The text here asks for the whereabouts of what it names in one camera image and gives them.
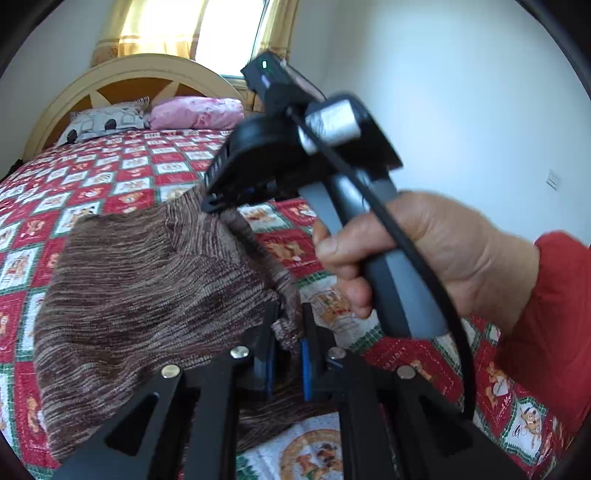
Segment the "person's right hand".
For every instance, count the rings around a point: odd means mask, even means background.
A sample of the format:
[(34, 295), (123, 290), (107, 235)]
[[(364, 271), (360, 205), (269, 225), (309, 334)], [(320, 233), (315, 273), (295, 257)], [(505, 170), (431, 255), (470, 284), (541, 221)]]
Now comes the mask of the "person's right hand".
[[(536, 285), (538, 248), (494, 226), (453, 199), (406, 191), (387, 208), (443, 283), (460, 316), (476, 316), (502, 332), (516, 327)], [(337, 234), (322, 221), (312, 231), (315, 254), (338, 278), (338, 288), (360, 318), (372, 312), (372, 289), (360, 262), (396, 246), (373, 213)]]

